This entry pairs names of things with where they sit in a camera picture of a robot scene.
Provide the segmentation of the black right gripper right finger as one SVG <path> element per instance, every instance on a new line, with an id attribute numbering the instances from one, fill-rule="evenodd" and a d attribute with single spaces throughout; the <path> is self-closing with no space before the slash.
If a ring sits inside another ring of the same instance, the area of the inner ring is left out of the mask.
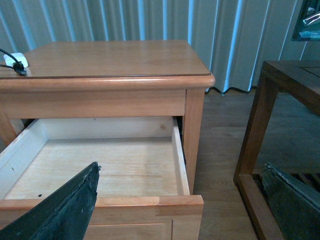
<path id="1" fill-rule="evenodd" d="M 267 162 L 262 184 L 277 224 L 286 240 L 320 238 L 320 193 Z"/>

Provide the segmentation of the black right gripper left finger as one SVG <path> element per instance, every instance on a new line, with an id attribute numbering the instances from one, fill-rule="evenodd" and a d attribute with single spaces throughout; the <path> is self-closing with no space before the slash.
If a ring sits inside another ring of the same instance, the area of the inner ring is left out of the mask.
<path id="1" fill-rule="evenodd" d="M 0 231 L 2 240 L 82 240 L 97 201 L 101 167 L 92 162 Z"/>

